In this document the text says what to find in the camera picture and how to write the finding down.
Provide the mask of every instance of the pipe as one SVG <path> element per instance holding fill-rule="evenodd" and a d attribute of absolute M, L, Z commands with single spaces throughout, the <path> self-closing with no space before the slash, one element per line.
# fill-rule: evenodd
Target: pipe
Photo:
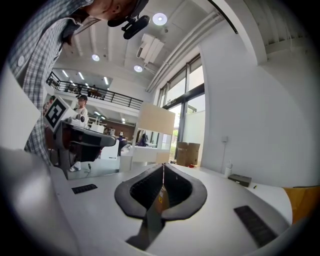
<path fill-rule="evenodd" d="M 172 63 L 177 59 L 177 57 L 180 57 L 178 53 L 185 50 L 186 45 L 188 45 L 191 39 L 200 38 L 200 36 L 206 31 L 206 29 L 211 27 L 219 18 L 220 18 L 219 14 L 216 11 L 213 11 L 186 35 L 186 37 L 172 51 L 172 53 L 164 61 L 160 69 L 157 71 L 151 83 L 146 89 L 147 92 L 151 92 L 153 90 L 157 82 L 160 80 L 161 76 L 168 70 L 168 67 L 172 65 Z"/>

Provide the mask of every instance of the small black box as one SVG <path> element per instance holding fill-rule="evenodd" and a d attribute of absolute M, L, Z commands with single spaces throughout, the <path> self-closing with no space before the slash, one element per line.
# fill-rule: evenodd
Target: small black box
<path fill-rule="evenodd" d="M 250 177 L 246 177 L 246 176 L 241 176 L 241 175 L 237 175 L 237 174 L 232 174 L 228 177 L 229 180 L 232 180 L 244 187 L 249 187 L 250 186 L 250 183 L 251 183 L 251 180 L 252 178 Z"/>

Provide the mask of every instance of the wall outlet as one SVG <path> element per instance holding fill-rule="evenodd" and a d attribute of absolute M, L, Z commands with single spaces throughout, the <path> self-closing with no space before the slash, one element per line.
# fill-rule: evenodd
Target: wall outlet
<path fill-rule="evenodd" d="M 222 136 L 222 138 L 221 138 L 221 142 L 223 142 L 223 143 L 227 143 L 228 140 L 229 140 L 228 136 Z"/>

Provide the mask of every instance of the floor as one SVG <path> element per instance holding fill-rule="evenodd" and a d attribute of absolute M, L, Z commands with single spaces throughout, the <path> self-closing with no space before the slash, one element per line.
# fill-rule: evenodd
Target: floor
<path fill-rule="evenodd" d="M 119 172 L 120 157 L 117 159 L 96 159 L 94 162 L 82 162 L 80 171 L 68 171 L 68 180 L 100 177 Z"/>

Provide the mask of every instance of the person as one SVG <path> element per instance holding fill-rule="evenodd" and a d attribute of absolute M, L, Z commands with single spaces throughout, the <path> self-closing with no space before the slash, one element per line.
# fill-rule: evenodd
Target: person
<path fill-rule="evenodd" d="M 8 65 L 35 107 L 43 111 L 44 83 L 59 57 L 63 44 L 72 44 L 74 33 L 105 20 L 119 26 L 135 18 L 149 0 L 50 0 L 35 12 L 16 38 Z M 25 150 L 51 165 L 46 148 L 43 115 L 33 127 Z"/>
<path fill-rule="evenodd" d="M 49 102 L 45 103 L 43 105 L 43 115 L 45 115 L 47 113 L 47 111 L 50 109 L 52 102 L 54 102 L 54 100 L 56 99 L 56 96 L 52 95 L 49 99 Z"/>
<path fill-rule="evenodd" d="M 88 97 L 91 97 L 91 89 L 90 88 L 88 88 L 87 92 L 88 92 Z"/>
<path fill-rule="evenodd" d="M 79 95 L 81 95 L 82 86 L 80 84 L 78 84 L 78 86 L 76 88 L 77 88 L 77 93 Z"/>
<path fill-rule="evenodd" d="M 89 121 L 89 116 L 88 116 L 88 110 L 86 109 L 86 104 L 87 104 L 88 98 L 85 95 L 81 95 L 78 97 L 78 105 L 79 108 L 75 110 L 78 114 L 84 116 L 84 127 L 88 128 L 88 121 Z M 75 163 L 73 166 L 70 168 L 70 172 L 75 172 L 75 171 L 80 171 L 81 170 L 81 162 L 77 161 L 75 159 Z"/>
<path fill-rule="evenodd" d="M 145 133 L 142 134 L 142 137 L 141 137 L 141 140 L 139 141 L 138 146 L 139 147 L 147 147 L 147 146 L 149 146 L 147 141 L 148 141 L 148 138 L 147 138 L 146 134 Z"/>
<path fill-rule="evenodd" d="M 101 93 L 98 92 L 98 89 L 97 89 L 97 87 L 96 87 L 95 84 L 93 85 L 93 89 L 91 90 L 91 95 L 92 95 L 95 99 L 97 99 L 98 96 L 101 97 Z"/>
<path fill-rule="evenodd" d="M 78 105 L 79 107 L 75 110 L 78 114 L 84 116 L 84 127 L 88 128 L 88 110 L 86 109 L 86 104 L 88 102 L 88 97 L 86 95 L 80 95 L 78 97 Z"/>
<path fill-rule="evenodd" d="M 121 150 L 123 147 L 125 147 L 128 144 L 128 141 L 126 138 L 124 138 L 124 132 L 120 131 L 119 138 L 117 138 L 119 141 L 119 146 L 118 146 L 118 157 L 121 157 Z"/>
<path fill-rule="evenodd" d="M 119 133 L 119 137 L 117 138 L 117 140 L 118 141 L 123 141 L 123 140 L 125 140 L 125 138 L 124 138 L 124 132 L 123 131 L 120 131 L 120 133 Z"/>

